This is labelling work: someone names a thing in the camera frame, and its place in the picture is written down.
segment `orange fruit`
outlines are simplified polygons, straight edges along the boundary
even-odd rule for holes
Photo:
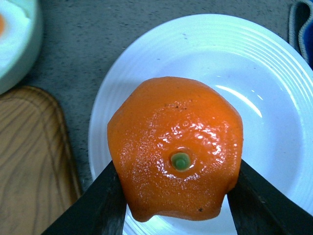
[[[237,182],[243,125],[207,85],[152,78],[111,118],[108,144],[134,219],[206,220],[220,213]]]

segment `gray countertop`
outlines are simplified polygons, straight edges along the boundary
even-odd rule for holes
[[[288,40],[296,0],[41,0],[43,47],[21,82],[42,88],[61,104],[83,190],[91,184],[88,130],[99,87],[118,56],[146,31],[193,14],[240,17]]]

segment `wooden cutting board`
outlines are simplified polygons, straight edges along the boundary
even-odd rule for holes
[[[0,95],[0,233],[42,233],[81,195],[57,101],[35,87]]]

